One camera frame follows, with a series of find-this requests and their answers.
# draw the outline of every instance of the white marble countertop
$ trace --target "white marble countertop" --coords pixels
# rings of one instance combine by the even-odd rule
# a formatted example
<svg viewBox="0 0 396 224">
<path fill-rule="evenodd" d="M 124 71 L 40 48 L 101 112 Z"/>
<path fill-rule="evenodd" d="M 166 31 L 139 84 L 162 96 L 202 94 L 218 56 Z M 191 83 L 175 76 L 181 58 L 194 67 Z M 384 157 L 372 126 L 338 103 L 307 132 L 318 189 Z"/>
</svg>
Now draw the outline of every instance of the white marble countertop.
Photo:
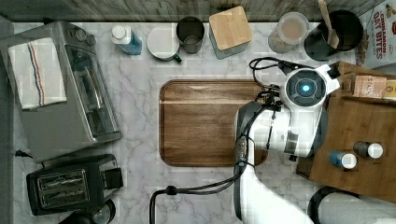
<svg viewBox="0 0 396 224">
<path fill-rule="evenodd" d="M 116 23 L 75 23 L 97 38 L 97 56 L 105 77 L 109 96 L 123 134 L 121 140 L 81 154 L 112 153 L 123 171 L 125 187 L 114 197 L 117 214 L 112 223 L 149 223 L 149 198 L 157 189 L 168 185 L 195 187 L 231 177 L 233 168 L 172 167 L 165 164 L 159 153 L 159 96 L 164 83 L 172 79 L 252 79 L 248 63 L 259 57 L 272 56 L 282 60 L 319 66 L 305 53 L 303 45 L 289 53 L 273 53 L 267 44 L 267 36 L 275 23 L 251 23 L 253 40 L 247 50 L 218 60 L 208 38 L 207 24 L 202 49 L 196 54 L 180 50 L 183 63 L 155 60 L 146 47 L 149 31 L 159 25 L 176 26 L 174 23 L 124 23 L 132 27 L 143 39 L 142 54 L 129 56 L 111 43 L 111 28 Z M 36 23 L 14 23 L 15 32 L 36 27 Z M 337 55 L 336 61 L 354 63 L 353 52 Z M 282 81 L 284 75 L 277 68 L 258 72 L 264 83 Z M 14 121 L 14 150 L 28 151 L 19 115 Z M 288 156 L 270 152 L 268 159 L 256 167 L 258 178 L 269 188 L 306 209 L 307 203 L 318 185 L 295 174 L 296 163 Z M 56 214 L 34 217 L 27 198 L 26 175 L 41 168 L 27 158 L 14 161 L 14 223 L 59 223 L 68 216 Z M 233 211 L 233 188 L 208 196 L 177 195 L 158 196 L 156 223 L 241 223 Z"/>
</svg>

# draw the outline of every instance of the mug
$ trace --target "mug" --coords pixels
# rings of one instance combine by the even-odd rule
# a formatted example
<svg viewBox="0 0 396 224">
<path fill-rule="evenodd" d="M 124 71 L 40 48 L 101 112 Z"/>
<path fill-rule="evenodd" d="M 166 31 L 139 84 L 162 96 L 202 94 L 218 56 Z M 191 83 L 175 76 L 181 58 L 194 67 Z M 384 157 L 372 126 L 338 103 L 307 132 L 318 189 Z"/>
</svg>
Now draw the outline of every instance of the mug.
<svg viewBox="0 0 396 224">
<path fill-rule="evenodd" d="M 177 24 L 176 33 L 181 47 L 186 52 L 193 54 L 201 49 L 205 28 L 204 24 L 198 18 L 183 18 Z"/>
<path fill-rule="evenodd" d="M 167 62 L 175 59 L 181 63 L 177 54 L 179 46 L 176 32 L 171 27 L 156 27 L 148 34 L 148 50 L 157 59 Z"/>
</svg>

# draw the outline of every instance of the white bottle cap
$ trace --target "white bottle cap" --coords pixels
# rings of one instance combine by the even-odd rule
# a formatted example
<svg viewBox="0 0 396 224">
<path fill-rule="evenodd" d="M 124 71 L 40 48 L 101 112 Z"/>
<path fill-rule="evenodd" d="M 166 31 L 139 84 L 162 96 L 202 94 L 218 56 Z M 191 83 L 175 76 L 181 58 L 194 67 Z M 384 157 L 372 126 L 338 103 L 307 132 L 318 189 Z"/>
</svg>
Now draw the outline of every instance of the white bottle cap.
<svg viewBox="0 0 396 224">
<path fill-rule="evenodd" d="M 127 25 L 115 25 L 111 33 L 111 41 L 114 44 L 127 45 L 131 42 L 132 30 Z"/>
<path fill-rule="evenodd" d="M 378 143 L 372 143 L 368 148 L 369 156 L 378 159 L 384 153 L 384 148 L 381 147 Z"/>
<path fill-rule="evenodd" d="M 115 27 L 113 27 L 112 34 L 117 39 L 121 39 L 121 38 L 125 37 L 126 31 L 125 31 L 125 28 L 123 26 L 116 25 Z"/>
<path fill-rule="evenodd" d="M 352 169 L 353 167 L 355 167 L 357 162 L 358 160 L 356 159 L 355 155 L 350 153 L 345 154 L 343 156 L 343 159 L 341 159 L 341 163 L 347 169 Z"/>
</svg>

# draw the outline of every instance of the toaster oven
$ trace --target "toaster oven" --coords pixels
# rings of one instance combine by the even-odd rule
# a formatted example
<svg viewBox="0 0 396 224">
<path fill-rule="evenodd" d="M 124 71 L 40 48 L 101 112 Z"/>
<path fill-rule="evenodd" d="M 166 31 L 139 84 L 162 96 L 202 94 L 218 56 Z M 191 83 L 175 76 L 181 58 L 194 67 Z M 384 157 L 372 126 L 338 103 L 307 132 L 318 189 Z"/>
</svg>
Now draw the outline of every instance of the toaster oven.
<svg viewBox="0 0 396 224">
<path fill-rule="evenodd" d="M 8 48 L 52 38 L 64 80 L 66 102 L 22 110 Z M 121 138 L 95 51 L 93 35 L 55 21 L 0 40 L 8 79 L 35 162 Z"/>
</svg>

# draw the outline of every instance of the kitchen towel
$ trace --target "kitchen towel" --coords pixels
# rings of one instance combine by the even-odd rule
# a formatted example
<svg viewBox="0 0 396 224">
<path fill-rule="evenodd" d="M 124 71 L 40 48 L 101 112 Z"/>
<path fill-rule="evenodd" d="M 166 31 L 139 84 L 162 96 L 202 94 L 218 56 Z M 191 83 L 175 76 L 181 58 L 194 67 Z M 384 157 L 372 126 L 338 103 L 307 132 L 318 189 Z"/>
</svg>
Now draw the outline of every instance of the kitchen towel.
<svg viewBox="0 0 396 224">
<path fill-rule="evenodd" d="M 66 101 L 64 79 L 52 38 L 8 49 L 22 109 Z"/>
</svg>

